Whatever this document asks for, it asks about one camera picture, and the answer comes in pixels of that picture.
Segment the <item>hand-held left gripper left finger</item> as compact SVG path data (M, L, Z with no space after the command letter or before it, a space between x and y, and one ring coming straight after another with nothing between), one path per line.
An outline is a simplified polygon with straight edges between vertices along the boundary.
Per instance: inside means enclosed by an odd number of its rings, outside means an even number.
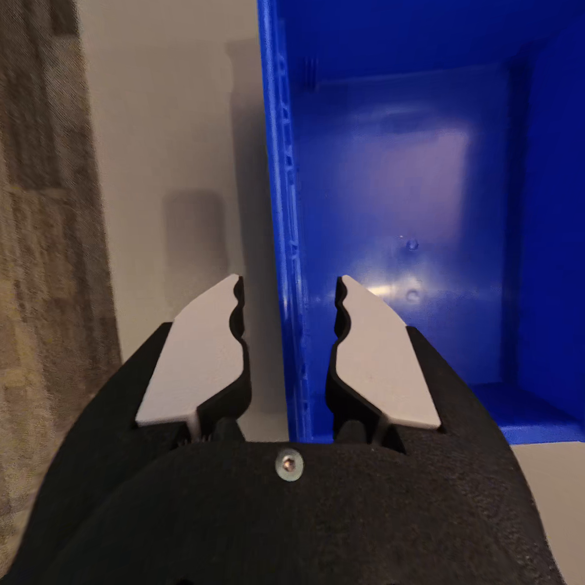
M179 312L137 410L139 427L185 423L192 439L203 439L219 421L246 412L252 382L244 306L243 277L231 274Z

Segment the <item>blue plastic bin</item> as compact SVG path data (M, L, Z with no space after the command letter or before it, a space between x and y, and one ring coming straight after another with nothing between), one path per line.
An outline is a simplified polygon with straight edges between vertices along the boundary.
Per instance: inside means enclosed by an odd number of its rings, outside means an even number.
M349 275L510 444L584 442L584 1L257 5L290 438Z

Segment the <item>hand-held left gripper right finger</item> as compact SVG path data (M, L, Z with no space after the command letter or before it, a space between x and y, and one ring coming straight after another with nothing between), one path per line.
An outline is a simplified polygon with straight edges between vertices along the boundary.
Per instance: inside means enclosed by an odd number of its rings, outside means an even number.
M365 441L385 441L396 426L438 431L441 420L405 322L348 275L338 277L335 308L326 375L333 439L342 441L350 427Z

